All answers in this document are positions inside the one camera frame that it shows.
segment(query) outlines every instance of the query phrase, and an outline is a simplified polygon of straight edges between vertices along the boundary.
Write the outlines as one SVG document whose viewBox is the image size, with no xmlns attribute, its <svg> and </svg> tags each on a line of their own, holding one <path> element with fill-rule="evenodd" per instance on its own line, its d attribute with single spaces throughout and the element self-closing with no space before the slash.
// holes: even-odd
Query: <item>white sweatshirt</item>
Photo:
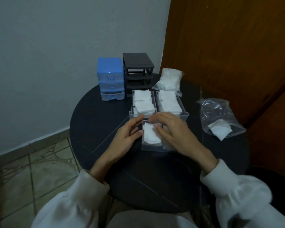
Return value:
<svg viewBox="0 0 285 228">
<path fill-rule="evenodd" d="M 285 216 L 270 205 L 270 189 L 261 180 L 236 175 L 223 160 L 206 176 L 202 172 L 200 179 L 217 198 L 216 211 L 222 228 L 227 228 L 234 216 L 249 220 L 247 228 L 285 228 Z M 97 228 L 99 204 L 109 189 L 109 185 L 82 170 L 67 191 L 56 195 L 39 211 L 32 227 Z M 197 228 L 181 216 L 143 210 L 118 213 L 107 227 Z"/>
</svg>

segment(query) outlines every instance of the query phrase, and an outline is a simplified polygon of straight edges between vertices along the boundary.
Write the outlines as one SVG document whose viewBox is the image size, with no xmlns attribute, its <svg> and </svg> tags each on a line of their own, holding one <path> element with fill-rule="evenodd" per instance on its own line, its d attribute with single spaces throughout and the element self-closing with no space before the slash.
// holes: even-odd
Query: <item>person's right hand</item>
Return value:
<svg viewBox="0 0 285 228">
<path fill-rule="evenodd" d="M 173 146 L 179 153 L 192 158 L 202 169 L 210 172 L 215 168 L 217 159 L 210 150 L 204 147 L 188 128 L 182 119 L 170 112 L 153 114 L 149 122 L 161 122 L 168 127 L 168 133 L 160 126 L 155 126 L 156 132 Z"/>
</svg>

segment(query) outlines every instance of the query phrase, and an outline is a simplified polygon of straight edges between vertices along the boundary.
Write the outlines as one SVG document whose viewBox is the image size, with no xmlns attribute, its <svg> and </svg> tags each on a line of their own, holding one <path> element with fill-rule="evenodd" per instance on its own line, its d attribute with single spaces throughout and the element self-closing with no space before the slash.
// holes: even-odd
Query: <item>bag of cotton pads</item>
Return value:
<svg viewBox="0 0 285 228">
<path fill-rule="evenodd" d="M 228 101 L 207 98 L 196 103 L 201 104 L 201 125 L 205 133 L 215 135 L 222 141 L 246 132 L 236 120 Z"/>
<path fill-rule="evenodd" d="M 180 81 L 183 75 L 183 71 L 163 68 L 160 80 L 152 88 L 155 90 L 174 91 L 179 96 L 182 96 Z"/>
</svg>

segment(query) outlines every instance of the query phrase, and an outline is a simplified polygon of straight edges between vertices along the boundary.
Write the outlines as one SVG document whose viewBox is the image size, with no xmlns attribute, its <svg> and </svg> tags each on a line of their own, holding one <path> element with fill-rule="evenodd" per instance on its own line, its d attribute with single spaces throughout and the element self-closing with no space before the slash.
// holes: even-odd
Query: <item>white sleeve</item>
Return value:
<svg viewBox="0 0 285 228">
<path fill-rule="evenodd" d="M 67 191 L 57 194 L 42 207 L 32 228 L 97 228 L 98 207 L 109 189 L 109 185 L 101 184 L 82 170 Z"/>
<path fill-rule="evenodd" d="M 216 196 L 216 213 L 222 228 L 235 216 L 249 222 L 247 228 L 285 228 L 285 216 L 270 205 L 272 195 L 261 180 L 248 175 L 236 175 L 223 160 L 200 179 Z"/>
</svg>

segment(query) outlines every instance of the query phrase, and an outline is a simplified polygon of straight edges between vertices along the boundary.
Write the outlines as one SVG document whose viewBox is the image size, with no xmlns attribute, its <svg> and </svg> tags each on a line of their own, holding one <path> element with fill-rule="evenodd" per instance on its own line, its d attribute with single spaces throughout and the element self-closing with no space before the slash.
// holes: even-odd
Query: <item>tiled floor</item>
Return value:
<svg viewBox="0 0 285 228">
<path fill-rule="evenodd" d="M 0 228 L 30 227 L 37 212 L 65 191 L 81 167 L 66 139 L 0 168 Z"/>
</svg>

